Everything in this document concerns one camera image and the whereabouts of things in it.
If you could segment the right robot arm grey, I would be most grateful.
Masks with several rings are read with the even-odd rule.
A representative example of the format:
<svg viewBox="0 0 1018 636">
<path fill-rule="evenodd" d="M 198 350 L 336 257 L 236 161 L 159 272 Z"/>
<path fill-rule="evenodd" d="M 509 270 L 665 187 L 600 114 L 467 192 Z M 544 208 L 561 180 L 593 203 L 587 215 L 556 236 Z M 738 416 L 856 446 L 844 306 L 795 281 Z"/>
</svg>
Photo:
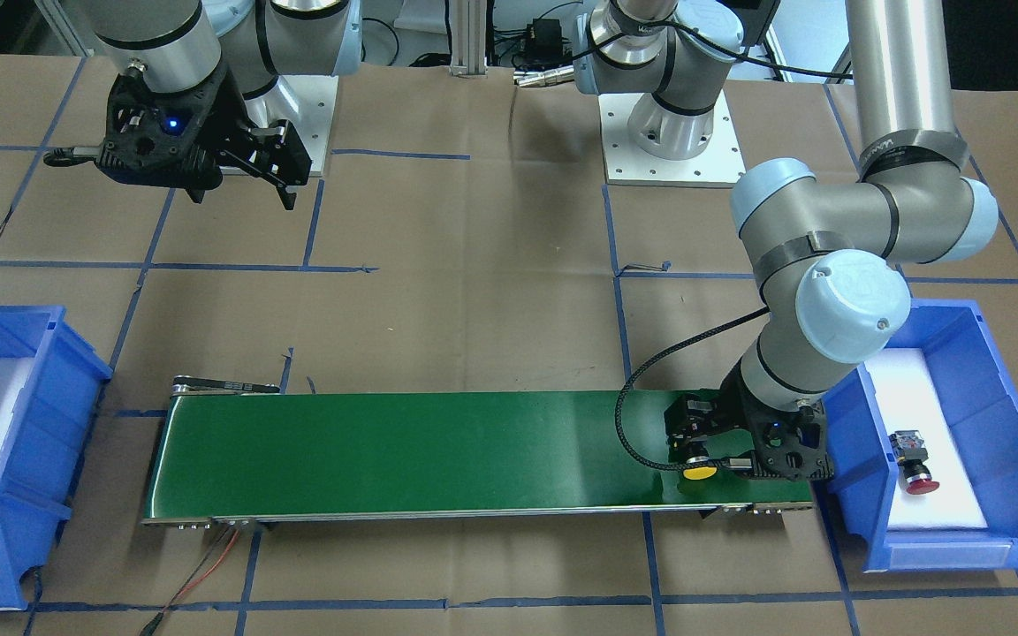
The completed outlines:
<svg viewBox="0 0 1018 636">
<path fill-rule="evenodd" d="M 310 111 L 292 76 L 350 75 L 361 63 L 357 1 L 87 1 L 118 75 L 95 148 L 49 152 L 130 186 L 194 203 L 225 169 L 274 186 L 286 209 L 308 183 Z"/>
</svg>

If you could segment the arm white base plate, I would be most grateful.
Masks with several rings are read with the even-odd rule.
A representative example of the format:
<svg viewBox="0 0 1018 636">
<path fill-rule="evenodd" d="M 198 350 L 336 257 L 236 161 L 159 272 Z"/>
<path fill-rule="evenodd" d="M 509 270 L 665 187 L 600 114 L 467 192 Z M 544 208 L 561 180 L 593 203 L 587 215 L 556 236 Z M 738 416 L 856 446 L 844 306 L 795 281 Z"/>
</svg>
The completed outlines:
<svg viewBox="0 0 1018 636">
<path fill-rule="evenodd" d="M 598 104 L 607 184 L 731 188 L 746 172 L 725 94 L 699 116 L 666 111 L 651 93 Z"/>
<path fill-rule="evenodd" d="M 266 93 L 246 100 L 247 113 L 256 124 L 286 119 L 295 126 L 312 158 L 312 177 L 326 172 L 329 136 L 337 105 L 339 77 L 280 76 Z"/>
</svg>

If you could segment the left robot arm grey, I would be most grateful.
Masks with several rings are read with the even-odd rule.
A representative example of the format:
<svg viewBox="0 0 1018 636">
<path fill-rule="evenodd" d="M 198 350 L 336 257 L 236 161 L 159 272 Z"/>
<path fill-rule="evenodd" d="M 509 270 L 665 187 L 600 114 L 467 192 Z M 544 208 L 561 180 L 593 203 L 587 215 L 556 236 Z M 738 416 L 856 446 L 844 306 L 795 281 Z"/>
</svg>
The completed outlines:
<svg viewBox="0 0 1018 636">
<path fill-rule="evenodd" d="M 986 185 L 964 176 L 938 1 L 848 1 L 862 150 L 859 180 L 821 184 L 804 162 L 772 158 L 733 185 L 733 222 L 764 306 L 706 330 L 767 315 L 756 341 L 706 397 L 666 412 L 668 460 L 646 458 L 623 427 L 626 379 L 614 426 L 627 455 L 691 480 L 731 470 L 744 479 L 821 481 L 824 394 L 884 349 L 910 313 L 897 264 L 961 261 L 985 249 L 999 220 Z"/>
</svg>

